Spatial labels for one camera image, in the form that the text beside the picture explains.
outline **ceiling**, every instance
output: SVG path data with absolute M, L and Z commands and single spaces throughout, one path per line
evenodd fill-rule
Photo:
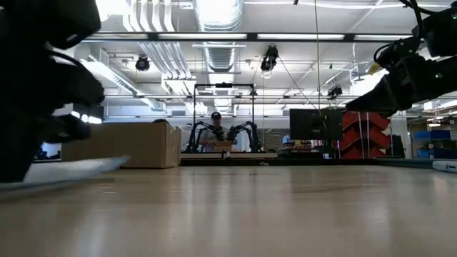
M 241 32 L 316 32 L 314 1 L 300 0 L 298 6 L 293 1 L 284 0 L 245 0 L 241 20 Z M 452 1 L 420 1 L 419 4 L 433 4 L 449 6 Z M 367 1 L 367 0 L 344 0 L 327 1 L 318 0 L 319 4 L 354 6 L 373 6 L 374 4 L 392 5 L 399 4 L 399 1 Z M 197 31 L 196 19 L 191 1 L 174 1 L 172 19 L 174 27 L 180 32 Z M 439 11 L 444 8 L 432 8 Z M 386 9 L 339 9 L 339 8 L 317 8 L 317 20 L 319 33 L 374 33 L 374 34 L 410 34 L 411 29 L 416 25 L 412 9 L 402 7 Z M 112 15 L 102 24 L 101 31 L 126 31 L 122 24 L 120 15 Z M 369 65 L 373 59 L 374 51 L 383 44 L 376 43 L 268 43 L 268 42 L 247 42 L 242 43 L 246 47 L 240 50 L 237 56 L 239 63 L 239 74 L 234 76 L 235 83 L 255 83 L 258 91 L 262 94 L 294 94 L 297 85 L 307 95 L 317 94 L 319 85 L 325 90 L 331 84 L 325 82 L 341 73 L 341 69 L 351 67 L 351 64 L 358 63 L 363 66 Z M 280 61 L 273 70 L 271 78 L 264 79 L 258 71 L 259 59 L 264 55 L 268 45 L 276 45 Z M 113 42 L 105 41 L 96 44 L 104 49 L 111 57 L 110 63 L 113 67 L 133 81 L 136 86 L 145 94 L 165 94 L 160 87 L 161 74 L 151 64 L 146 72 L 139 72 L 135 69 L 135 63 L 139 54 L 143 51 L 136 42 Z M 192 75 L 198 83 L 208 81 L 204 54 L 201 49 L 192 46 L 191 42 L 181 42 L 181 50 L 189 65 Z M 351 93 L 351 82 L 348 80 L 349 71 L 343 71 L 337 77 L 337 82 L 343 87 L 344 94 Z M 104 86 L 110 94 L 121 94 L 117 86 L 110 81 L 103 80 Z M 111 105 L 142 105 L 136 99 L 111 99 Z

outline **black monitor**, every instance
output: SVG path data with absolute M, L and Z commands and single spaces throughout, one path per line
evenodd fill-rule
M 290 110 L 291 139 L 339 140 L 343 138 L 342 110 Z

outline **person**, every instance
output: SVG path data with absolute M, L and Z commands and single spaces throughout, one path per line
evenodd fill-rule
M 211 125 L 213 126 L 221 126 L 222 124 L 222 116 L 219 112 L 215 111 L 211 115 Z M 229 130 L 227 128 L 222 127 L 224 131 L 224 136 L 227 136 Z M 200 136 L 199 144 L 202 145 L 205 152 L 212 152 L 214 150 L 214 146 L 217 142 L 216 135 L 214 135 L 211 131 L 203 131 Z

